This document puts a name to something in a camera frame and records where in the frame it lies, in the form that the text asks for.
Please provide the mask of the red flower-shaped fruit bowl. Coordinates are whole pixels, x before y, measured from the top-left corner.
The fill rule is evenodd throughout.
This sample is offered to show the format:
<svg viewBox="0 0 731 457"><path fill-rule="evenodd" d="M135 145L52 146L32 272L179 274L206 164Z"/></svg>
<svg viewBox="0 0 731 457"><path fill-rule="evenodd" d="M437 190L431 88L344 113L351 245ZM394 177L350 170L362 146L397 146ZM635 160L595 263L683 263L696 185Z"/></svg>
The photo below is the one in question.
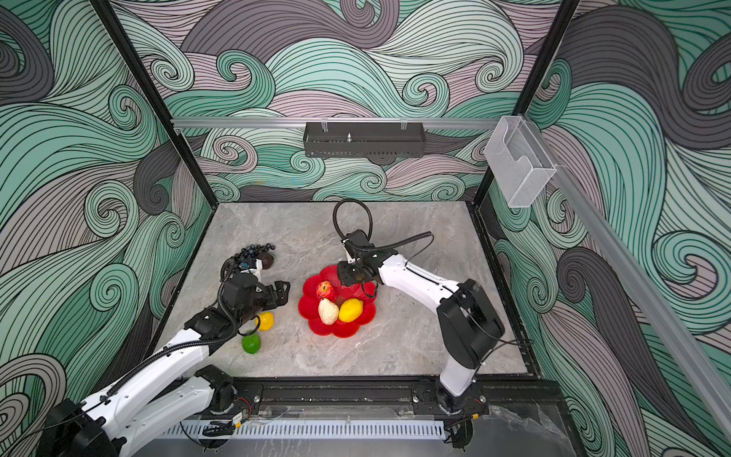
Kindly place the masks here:
<svg viewBox="0 0 731 457"><path fill-rule="evenodd" d="M375 318L376 296L374 283L345 286L331 265L306 280L298 312L314 334L350 338Z"/></svg>

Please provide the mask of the large yellow lemon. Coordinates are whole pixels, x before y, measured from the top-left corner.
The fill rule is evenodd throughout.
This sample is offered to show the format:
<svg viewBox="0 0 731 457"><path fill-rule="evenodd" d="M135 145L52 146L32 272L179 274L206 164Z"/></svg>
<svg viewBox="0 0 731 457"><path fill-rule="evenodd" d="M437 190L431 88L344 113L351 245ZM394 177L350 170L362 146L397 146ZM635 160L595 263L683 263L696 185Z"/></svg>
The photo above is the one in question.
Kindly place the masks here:
<svg viewBox="0 0 731 457"><path fill-rule="evenodd" d="M357 320L363 312L364 302L358 298L350 298L340 306L338 319L344 323L351 323Z"/></svg>

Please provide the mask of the red apple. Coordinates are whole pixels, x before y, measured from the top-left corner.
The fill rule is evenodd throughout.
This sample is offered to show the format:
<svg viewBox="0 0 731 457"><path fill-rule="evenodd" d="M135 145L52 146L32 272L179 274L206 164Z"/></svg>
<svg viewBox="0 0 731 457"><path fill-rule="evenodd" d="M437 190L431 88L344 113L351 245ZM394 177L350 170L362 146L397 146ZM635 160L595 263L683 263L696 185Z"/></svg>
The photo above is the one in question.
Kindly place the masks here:
<svg viewBox="0 0 731 457"><path fill-rule="evenodd" d="M320 300L333 301L336 297L335 287L327 280L321 281L317 285L316 295Z"/></svg>

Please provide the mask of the green lime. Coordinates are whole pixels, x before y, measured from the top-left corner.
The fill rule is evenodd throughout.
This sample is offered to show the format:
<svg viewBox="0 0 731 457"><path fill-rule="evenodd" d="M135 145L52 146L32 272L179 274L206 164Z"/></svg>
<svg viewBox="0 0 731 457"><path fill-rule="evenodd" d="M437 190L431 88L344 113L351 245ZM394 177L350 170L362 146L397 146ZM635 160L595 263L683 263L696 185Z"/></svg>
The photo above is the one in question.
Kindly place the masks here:
<svg viewBox="0 0 731 457"><path fill-rule="evenodd" d="M244 336L241 341L244 352L248 354L257 354L262 347L262 341L258 333Z"/></svg>

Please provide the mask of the beige garlic bulb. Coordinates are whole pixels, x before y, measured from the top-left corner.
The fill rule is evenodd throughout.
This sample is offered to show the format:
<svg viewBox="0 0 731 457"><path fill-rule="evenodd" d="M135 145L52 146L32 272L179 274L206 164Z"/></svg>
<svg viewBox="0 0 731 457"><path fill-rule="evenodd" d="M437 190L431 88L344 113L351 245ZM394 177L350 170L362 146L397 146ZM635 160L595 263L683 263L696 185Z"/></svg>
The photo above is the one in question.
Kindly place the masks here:
<svg viewBox="0 0 731 457"><path fill-rule="evenodd" d="M318 314L324 325L331 326L339 320L340 308L332 301L321 300L318 305Z"/></svg>

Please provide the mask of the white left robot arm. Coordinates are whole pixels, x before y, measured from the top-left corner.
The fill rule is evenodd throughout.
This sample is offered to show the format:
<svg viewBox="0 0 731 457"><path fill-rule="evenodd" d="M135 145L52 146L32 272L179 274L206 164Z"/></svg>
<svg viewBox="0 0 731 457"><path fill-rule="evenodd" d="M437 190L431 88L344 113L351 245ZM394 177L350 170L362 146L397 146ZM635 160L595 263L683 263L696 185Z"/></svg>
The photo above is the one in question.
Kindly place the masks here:
<svg viewBox="0 0 731 457"><path fill-rule="evenodd" d="M200 367L243 325L289 301L290 285L266 286L249 272L224 279L215 302L186 321L164 348L79 403L49 413L40 456L131 456L182 420L207 409L234 407L230 375Z"/></svg>

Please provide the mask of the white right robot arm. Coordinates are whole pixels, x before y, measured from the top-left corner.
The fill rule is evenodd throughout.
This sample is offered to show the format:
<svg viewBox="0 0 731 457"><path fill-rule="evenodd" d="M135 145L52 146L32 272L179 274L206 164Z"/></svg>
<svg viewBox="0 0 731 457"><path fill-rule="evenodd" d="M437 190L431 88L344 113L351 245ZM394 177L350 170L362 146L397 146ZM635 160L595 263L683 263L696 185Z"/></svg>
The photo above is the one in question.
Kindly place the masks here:
<svg viewBox="0 0 731 457"><path fill-rule="evenodd" d="M437 316L448 353L439 388L451 399L464 396L506 332L484 288L473 279L445 279L413 265L401 254L369 254L341 261L336 272L346 287L376 282L407 294Z"/></svg>

